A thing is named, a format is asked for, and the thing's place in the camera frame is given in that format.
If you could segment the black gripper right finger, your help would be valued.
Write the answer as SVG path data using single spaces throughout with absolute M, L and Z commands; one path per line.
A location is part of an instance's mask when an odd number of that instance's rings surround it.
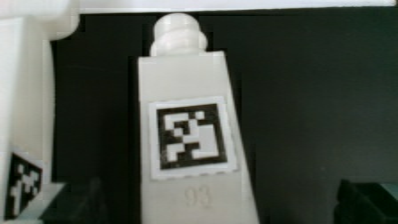
M 334 224 L 398 224 L 398 183 L 341 181 Z

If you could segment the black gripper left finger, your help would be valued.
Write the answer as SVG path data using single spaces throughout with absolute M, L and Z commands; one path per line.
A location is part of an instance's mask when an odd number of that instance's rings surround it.
M 5 224 L 110 224 L 101 180 L 48 184 Z

